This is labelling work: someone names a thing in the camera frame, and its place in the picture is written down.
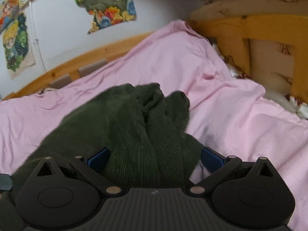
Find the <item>dark green corduroy shirt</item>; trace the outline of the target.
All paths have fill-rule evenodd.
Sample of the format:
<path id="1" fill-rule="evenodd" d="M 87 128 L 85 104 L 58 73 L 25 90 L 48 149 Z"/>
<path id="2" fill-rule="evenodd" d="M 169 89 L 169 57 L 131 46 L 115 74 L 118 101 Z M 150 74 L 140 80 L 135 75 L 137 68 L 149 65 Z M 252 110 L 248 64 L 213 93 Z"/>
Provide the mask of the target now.
<path id="1" fill-rule="evenodd" d="M 1 230 L 25 226 L 15 198 L 45 157 L 64 163 L 77 155 L 111 151 L 105 178 L 121 186 L 183 187 L 203 145 L 186 133 L 189 99 L 164 96 L 157 83 L 111 87 L 66 115 L 13 174 L 14 189 L 1 198 Z"/>

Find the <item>pink bed sheet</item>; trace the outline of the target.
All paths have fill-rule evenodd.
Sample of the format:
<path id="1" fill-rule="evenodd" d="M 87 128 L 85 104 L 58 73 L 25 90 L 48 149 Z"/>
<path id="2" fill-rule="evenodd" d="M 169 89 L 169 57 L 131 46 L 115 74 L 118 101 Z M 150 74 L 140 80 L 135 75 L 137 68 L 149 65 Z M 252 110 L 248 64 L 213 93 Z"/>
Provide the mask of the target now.
<path id="1" fill-rule="evenodd" d="M 190 101 L 187 131 L 223 155 L 270 159 L 295 197 L 292 230 L 307 230 L 307 121 L 233 79 L 211 44 L 177 20 L 128 54 L 62 89 L 1 102 L 1 172 L 13 174 L 73 109 L 109 87 L 156 82 Z"/>

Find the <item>blond chibi character poster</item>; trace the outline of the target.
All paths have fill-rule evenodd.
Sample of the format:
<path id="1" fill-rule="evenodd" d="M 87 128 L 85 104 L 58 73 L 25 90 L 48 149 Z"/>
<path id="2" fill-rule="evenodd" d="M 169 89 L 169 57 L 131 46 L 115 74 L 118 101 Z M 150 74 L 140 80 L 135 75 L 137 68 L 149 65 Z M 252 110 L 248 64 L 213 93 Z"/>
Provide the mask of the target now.
<path id="1" fill-rule="evenodd" d="M 4 30 L 3 47 L 10 80 L 14 80 L 35 64 L 24 12 L 20 13 Z"/>

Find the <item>anime girl poster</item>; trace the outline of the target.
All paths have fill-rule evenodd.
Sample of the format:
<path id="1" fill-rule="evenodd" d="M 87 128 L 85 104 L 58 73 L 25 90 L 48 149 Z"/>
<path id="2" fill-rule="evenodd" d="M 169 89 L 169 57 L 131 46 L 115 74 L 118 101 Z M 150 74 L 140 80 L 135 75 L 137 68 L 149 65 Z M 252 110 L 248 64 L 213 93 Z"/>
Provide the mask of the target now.
<path id="1" fill-rule="evenodd" d="M 19 13 L 20 0 L 1 0 L 1 33 Z"/>

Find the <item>wooden bed frame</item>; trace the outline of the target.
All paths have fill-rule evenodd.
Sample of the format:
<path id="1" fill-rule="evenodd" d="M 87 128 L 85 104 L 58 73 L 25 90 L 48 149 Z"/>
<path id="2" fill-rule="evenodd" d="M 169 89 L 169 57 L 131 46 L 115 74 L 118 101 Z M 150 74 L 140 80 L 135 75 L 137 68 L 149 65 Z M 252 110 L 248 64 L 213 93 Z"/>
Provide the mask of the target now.
<path id="1" fill-rule="evenodd" d="M 291 94 L 307 101 L 307 16 L 299 15 L 245 15 L 214 20 L 187 21 L 194 31 L 206 38 L 217 39 L 225 55 L 230 55 L 240 64 L 245 73 L 249 72 L 249 40 L 275 41 L 295 48 L 294 71 Z M 105 60 L 110 63 L 124 56 L 151 33 L 146 32 L 130 38 L 111 41 L 91 51 L 70 59 L 47 71 L 19 91 L 12 92 L 4 100 L 20 98 L 47 88 L 62 77 L 70 81 L 80 78 L 80 69 Z"/>

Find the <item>white wall pipe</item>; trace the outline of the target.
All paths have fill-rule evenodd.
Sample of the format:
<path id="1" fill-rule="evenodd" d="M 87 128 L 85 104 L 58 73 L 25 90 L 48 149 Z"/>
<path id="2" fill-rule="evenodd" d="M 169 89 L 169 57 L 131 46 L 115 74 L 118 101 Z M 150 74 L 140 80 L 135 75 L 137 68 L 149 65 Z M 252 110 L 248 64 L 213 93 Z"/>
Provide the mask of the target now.
<path id="1" fill-rule="evenodd" d="M 35 60 L 37 60 L 37 62 L 41 65 L 42 69 L 44 70 L 44 73 L 46 73 L 46 67 L 44 64 L 44 60 L 41 54 L 41 49 L 40 49 L 40 45 L 39 45 L 39 38 L 37 35 L 37 31 L 35 28 L 35 17 L 34 17 L 34 13 L 33 13 L 33 6 L 32 6 L 32 2 L 29 2 L 29 13 L 30 13 L 30 24 L 31 24 L 31 29 L 33 32 L 33 45 L 34 45 L 34 49 L 35 49 Z"/>

